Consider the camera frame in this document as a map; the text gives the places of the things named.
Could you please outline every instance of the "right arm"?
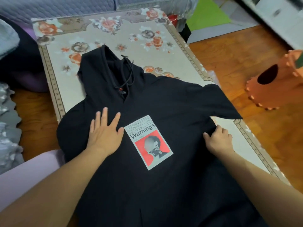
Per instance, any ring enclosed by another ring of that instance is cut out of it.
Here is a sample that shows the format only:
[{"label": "right arm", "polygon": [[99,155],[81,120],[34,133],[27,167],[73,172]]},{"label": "right arm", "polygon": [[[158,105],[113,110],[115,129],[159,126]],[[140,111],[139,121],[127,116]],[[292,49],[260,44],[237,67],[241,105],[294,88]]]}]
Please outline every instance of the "right arm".
[{"label": "right arm", "polygon": [[203,137],[269,226],[303,225],[303,194],[234,152],[232,136],[221,126],[211,137],[207,133]]}]

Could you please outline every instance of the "table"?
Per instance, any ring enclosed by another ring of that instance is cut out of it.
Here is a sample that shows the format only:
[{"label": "table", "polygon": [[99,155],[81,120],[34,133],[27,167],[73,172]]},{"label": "table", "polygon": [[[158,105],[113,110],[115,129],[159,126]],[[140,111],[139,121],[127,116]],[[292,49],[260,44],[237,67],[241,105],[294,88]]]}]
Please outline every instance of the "table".
[{"label": "table", "polygon": [[[81,55],[106,44],[116,56],[128,56],[145,72],[186,82],[213,83],[164,12],[141,8],[93,15],[33,19],[58,122],[85,98],[77,71]],[[289,184],[266,150],[241,119],[213,117],[233,135],[235,151]]]}]

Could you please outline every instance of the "lime green sheet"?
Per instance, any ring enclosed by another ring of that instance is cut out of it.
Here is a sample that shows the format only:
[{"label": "lime green sheet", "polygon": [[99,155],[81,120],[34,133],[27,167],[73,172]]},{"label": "lime green sheet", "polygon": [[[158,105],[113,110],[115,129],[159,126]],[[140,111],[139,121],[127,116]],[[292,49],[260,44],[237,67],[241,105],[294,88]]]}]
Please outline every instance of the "lime green sheet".
[{"label": "lime green sheet", "polygon": [[194,14],[186,23],[193,31],[230,22],[229,17],[212,0],[199,0]]}]

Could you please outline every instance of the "forearm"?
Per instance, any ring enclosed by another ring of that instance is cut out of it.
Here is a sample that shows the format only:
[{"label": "forearm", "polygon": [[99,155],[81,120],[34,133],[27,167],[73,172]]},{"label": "forearm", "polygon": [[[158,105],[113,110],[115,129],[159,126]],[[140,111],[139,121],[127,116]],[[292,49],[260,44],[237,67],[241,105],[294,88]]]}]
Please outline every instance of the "forearm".
[{"label": "forearm", "polygon": [[218,158],[271,227],[302,226],[303,194],[235,152]]},{"label": "forearm", "polygon": [[97,152],[83,151],[2,211],[0,223],[3,226],[66,226],[104,159]]}]

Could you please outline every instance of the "drawstring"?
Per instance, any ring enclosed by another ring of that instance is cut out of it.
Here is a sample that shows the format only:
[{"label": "drawstring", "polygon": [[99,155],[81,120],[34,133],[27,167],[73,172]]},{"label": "drawstring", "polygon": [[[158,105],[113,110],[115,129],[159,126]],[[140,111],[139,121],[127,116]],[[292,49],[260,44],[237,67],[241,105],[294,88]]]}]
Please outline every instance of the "drawstring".
[{"label": "drawstring", "polygon": [[[121,55],[121,56],[123,57],[123,59],[121,60],[122,64],[121,64],[121,70],[120,70],[120,71],[121,71],[121,75],[122,75],[124,84],[122,84],[121,86],[117,86],[117,85],[115,84],[115,81],[114,81],[114,78],[112,77],[112,75],[110,75],[110,78],[111,78],[111,81],[112,81],[112,83],[113,83],[113,85],[114,85],[114,87],[115,87],[116,89],[122,88],[122,87],[124,87],[124,86],[126,85],[127,89],[129,90],[128,87],[131,86],[131,85],[133,85],[133,83],[134,83],[134,70],[133,70],[134,61],[131,63],[131,62],[127,59],[126,56],[123,56],[123,55]],[[124,61],[127,62],[128,67],[130,68],[130,75],[129,75],[128,79],[125,78],[124,72],[123,72],[123,64],[124,64]],[[128,82],[130,81],[131,77],[133,78],[133,81],[132,81],[132,83],[129,84]]]}]

